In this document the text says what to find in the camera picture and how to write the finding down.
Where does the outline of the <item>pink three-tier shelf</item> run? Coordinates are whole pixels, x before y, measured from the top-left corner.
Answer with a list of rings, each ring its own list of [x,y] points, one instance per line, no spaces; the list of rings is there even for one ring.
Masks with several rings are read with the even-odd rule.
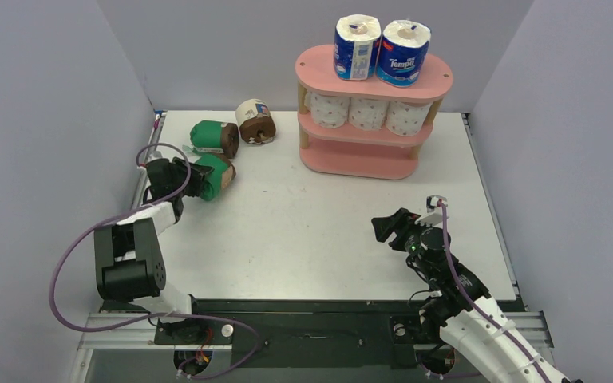
[[[421,146],[433,131],[441,102],[453,86],[453,72],[439,57],[428,54],[417,82],[409,88],[386,84],[377,77],[345,81],[334,72],[333,45],[317,45],[295,62],[298,78],[299,155],[315,172],[401,180],[413,174]],[[419,131],[399,136],[387,128],[364,131],[345,123],[339,128],[316,124],[307,108],[307,93],[403,101],[428,109]]]

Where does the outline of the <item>floral white paper roll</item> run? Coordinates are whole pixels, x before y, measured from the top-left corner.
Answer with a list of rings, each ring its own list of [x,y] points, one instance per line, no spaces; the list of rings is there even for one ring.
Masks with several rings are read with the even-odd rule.
[[[381,130],[386,119],[388,106],[388,101],[352,97],[348,111],[348,122],[363,131]]]

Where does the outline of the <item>blue paper roll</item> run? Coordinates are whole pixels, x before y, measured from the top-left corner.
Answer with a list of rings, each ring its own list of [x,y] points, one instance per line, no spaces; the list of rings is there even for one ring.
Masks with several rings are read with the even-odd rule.
[[[345,81],[364,81],[374,74],[382,36],[379,20],[365,14],[339,18],[334,33],[334,71]]]

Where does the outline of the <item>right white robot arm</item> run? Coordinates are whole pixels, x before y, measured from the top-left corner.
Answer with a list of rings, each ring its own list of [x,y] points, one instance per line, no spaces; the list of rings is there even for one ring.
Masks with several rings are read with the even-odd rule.
[[[371,220],[376,240],[405,252],[408,268],[433,294],[418,311],[420,334],[454,348],[490,382],[568,382],[453,255],[445,203],[430,211],[422,216],[400,208]]]

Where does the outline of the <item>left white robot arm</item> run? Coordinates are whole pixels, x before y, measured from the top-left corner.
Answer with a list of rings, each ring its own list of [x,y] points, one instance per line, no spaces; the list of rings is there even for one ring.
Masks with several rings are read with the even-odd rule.
[[[97,290],[105,301],[182,314],[174,330],[185,342],[196,343],[207,323],[192,313],[192,297],[167,283],[159,235],[180,221],[185,196],[202,195],[214,168],[180,158],[152,160],[145,167],[155,200],[93,231]]]

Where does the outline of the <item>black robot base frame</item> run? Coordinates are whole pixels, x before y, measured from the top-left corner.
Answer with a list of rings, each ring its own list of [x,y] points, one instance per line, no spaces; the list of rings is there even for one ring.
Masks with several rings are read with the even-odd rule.
[[[73,373],[85,382],[481,380],[462,354],[420,325],[412,301],[203,299],[168,323],[104,304],[88,317]]]

